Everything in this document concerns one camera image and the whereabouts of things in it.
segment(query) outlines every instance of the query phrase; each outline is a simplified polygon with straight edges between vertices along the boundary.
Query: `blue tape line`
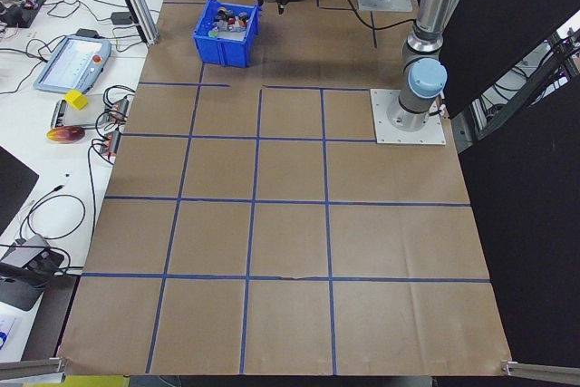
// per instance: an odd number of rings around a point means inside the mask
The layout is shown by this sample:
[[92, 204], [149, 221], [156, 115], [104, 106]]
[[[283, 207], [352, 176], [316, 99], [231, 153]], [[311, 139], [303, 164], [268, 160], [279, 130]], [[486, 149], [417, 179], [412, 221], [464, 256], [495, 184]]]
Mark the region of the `blue tape line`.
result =
[[331, 206], [376, 206], [380, 208], [470, 208], [469, 203], [399, 203], [381, 201], [330, 201]]
[[231, 87], [231, 85], [228, 85], [226, 83], [200, 83], [200, 82], [139, 82], [139, 85], [214, 86], [217, 88], [230, 88]]
[[[201, 82], [203, 78], [203, 72], [205, 68], [205, 64], [201, 65], [201, 70], [199, 72], [199, 81]], [[199, 102], [199, 95], [201, 94], [201, 87], [198, 87], [198, 91], [196, 93], [196, 100], [194, 107], [198, 107]], [[189, 135], [193, 133], [193, 129], [196, 123], [196, 111], [193, 111], [193, 115], [191, 116], [191, 123], [189, 125]], [[175, 230], [178, 223], [179, 217], [179, 208], [181, 205], [180, 198], [183, 194], [183, 186], [185, 184], [185, 177], [188, 170], [188, 163], [189, 163], [189, 154], [191, 152], [191, 142], [193, 141], [192, 138], [188, 139], [188, 145], [185, 151], [185, 158], [183, 160], [183, 168], [181, 170], [181, 180], [179, 181], [179, 191], [178, 191], [178, 199], [175, 205], [175, 212], [173, 214], [173, 223], [171, 224], [171, 232], [169, 233], [169, 243], [167, 247], [167, 254], [165, 255], [165, 266], [163, 267], [163, 274], [166, 275], [169, 271], [169, 261], [171, 259], [171, 249], [173, 248], [173, 241], [175, 238]], [[159, 322], [161, 316], [161, 307], [163, 306], [163, 296], [165, 294], [165, 284], [167, 283], [167, 278], [164, 276], [161, 280], [161, 289], [159, 290], [159, 299], [157, 302], [157, 311], [155, 314], [155, 323], [153, 325], [153, 333], [151, 335], [151, 344], [149, 349], [149, 356], [147, 358], [147, 367], [145, 369], [145, 373], [150, 373], [151, 365], [153, 363], [153, 354], [155, 352], [155, 343], [157, 342], [157, 332], [159, 330]]]
[[252, 206], [250, 209], [250, 227], [247, 236], [247, 257], [246, 257], [246, 287], [244, 289], [244, 317], [242, 320], [242, 340], [239, 354], [239, 374], [244, 374], [246, 366], [246, 338], [247, 338], [247, 314], [249, 306], [250, 292], [250, 270], [252, 267], [252, 244], [254, 241], [254, 220], [256, 217], [256, 196], [257, 196], [257, 174], [260, 160], [260, 132], [262, 129], [262, 100], [263, 92], [260, 89], [257, 102], [257, 126], [256, 126], [256, 152], [254, 155], [254, 185], [252, 187]]
[[315, 90], [315, 91], [370, 91], [370, 88], [344, 88], [333, 86], [284, 86], [284, 85], [264, 85], [264, 88], [274, 90]]
[[326, 150], [326, 122], [324, 111], [324, 91], [320, 90], [320, 111], [322, 113], [322, 131], [323, 131], [323, 163], [324, 163], [324, 214], [326, 219], [326, 257], [328, 261], [328, 294], [330, 306], [330, 340], [331, 353], [333, 362], [333, 375], [338, 374], [336, 367], [336, 332], [334, 325], [334, 286], [333, 286], [333, 250], [331, 243], [330, 231], [330, 206], [328, 190], [328, 156]]
[[372, 276], [334, 276], [333, 281], [364, 283], [491, 283], [489, 278], [402, 278]]
[[164, 274], [141, 274], [132, 272], [82, 272], [82, 276], [99, 278], [164, 278]]
[[199, 202], [199, 203], [247, 203], [251, 204], [251, 199], [246, 198], [181, 198], [181, 201]]
[[[221, 135], [186, 135], [184, 133], [139, 133], [126, 132], [123, 136], [132, 136], [136, 138], [195, 138], [200, 140], [256, 140], [256, 136], [221, 136]], [[322, 138], [293, 138], [293, 137], [274, 137], [264, 136], [260, 140], [280, 140], [280, 141], [304, 141], [304, 142], [321, 142]], [[345, 143], [376, 143], [376, 140], [362, 140], [362, 139], [348, 139], [348, 138], [333, 138], [327, 139], [327, 142], [345, 142]]]
[[127, 196], [127, 195], [105, 195], [105, 199], [123, 199], [126, 201], [176, 201], [175, 197], [147, 197], [147, 196]]
[[196, 197], [147, 197], [130, 195], [107, 195], [105, 199], [145, 201], [206, 201], [208, 203], [251, 203], [257, 204], [304, 204], [324, 206], [369, 206], [377, 208], [470, 208], [469, 203], [403, 203], [380, 201], [322, 201], [315, 199], [251, 199], [251, 198], [196, 198]]
[[211, 274], [159, 274], [132, 272], [83, 272], [82, 276], [90, 278], [151, 278], [176, 280], [232, 280], [240, 281], [331, 281], [333, 283], [459, 283], [490, 284], [489, 278], [434, 278], [434, 277], [399, 277], [399, 276], [219, 276]]
[[190, 2], [190, 1], [180, 1], [180, 0], [165, 0], [164, 5], [205, 5], [205, 2]]

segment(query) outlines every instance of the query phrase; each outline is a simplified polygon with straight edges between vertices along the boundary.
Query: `metal mounting plate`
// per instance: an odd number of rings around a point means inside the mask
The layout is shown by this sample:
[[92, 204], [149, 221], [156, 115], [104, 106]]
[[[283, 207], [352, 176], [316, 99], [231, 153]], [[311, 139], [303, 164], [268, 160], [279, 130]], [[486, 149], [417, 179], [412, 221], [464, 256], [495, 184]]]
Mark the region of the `metal mounting plate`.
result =
[[411, 0], [358, 0], [361, 11], [387, 11], [391, 13], [410, 13]]
[[[429, 117], [420, 131], [402, 131], [387, 118], [387, 108], [399, 97], [400, 90], [371, 90], [374, 132], [379, 144], [395, 145], [445, 145], [445, 132], [439, 116]], [[430, 111], [436, 111], [433, 103]]]

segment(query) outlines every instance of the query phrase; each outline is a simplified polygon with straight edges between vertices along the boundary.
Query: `brown paper surface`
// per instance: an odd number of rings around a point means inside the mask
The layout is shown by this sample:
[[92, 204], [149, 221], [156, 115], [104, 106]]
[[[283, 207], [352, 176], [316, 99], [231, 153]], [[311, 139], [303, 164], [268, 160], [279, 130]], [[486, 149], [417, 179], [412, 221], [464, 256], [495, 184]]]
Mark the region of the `brown paper surface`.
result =
[[225, 68], [191, 41], [205, 0], [166, 1], [67, 371], [500, 375], [509, 349], [449, 122], [445, 147], [374, 142], [368, 90], [401, 88], [410, 24], [373, 32], [344, 0], [266, 3], [250, 67]]

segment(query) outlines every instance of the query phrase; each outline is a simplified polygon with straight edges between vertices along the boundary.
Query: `black curtain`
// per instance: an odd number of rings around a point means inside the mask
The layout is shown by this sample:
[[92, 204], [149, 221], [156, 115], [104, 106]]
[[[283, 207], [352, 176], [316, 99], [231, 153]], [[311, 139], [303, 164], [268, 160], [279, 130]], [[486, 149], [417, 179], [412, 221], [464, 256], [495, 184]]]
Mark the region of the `black curtain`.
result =
[[521, 363], [580, 367], [579, 114], [577, 77], [459, 155], [506, 337]]
[[580, 9], [580, 0], [461, 0], [445, 31], [441, 62], [451, 117]]

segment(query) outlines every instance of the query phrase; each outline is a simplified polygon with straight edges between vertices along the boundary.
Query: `black panel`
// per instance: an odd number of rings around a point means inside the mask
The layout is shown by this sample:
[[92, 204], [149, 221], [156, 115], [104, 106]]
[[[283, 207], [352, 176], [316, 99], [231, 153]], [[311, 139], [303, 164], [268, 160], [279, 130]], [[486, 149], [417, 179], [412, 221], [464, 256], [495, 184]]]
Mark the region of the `black panel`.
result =
[[56, 355], [64, 324], [80, 281], [75, 276], [55, 276], [44, 291], [22, 360], [43, 360]]
[[440, 59], [449, 114], [465, 109], [580, 9], [580, 0], [461, 0]]
[[37, 180], [34, 171], [0, 147], [0, 234], [16, 216]]
[[[521, 363], [580, 367], [579, 97], [576, 78], [459, 155]], [[507, 385], [472, 381], [464, 385]]]

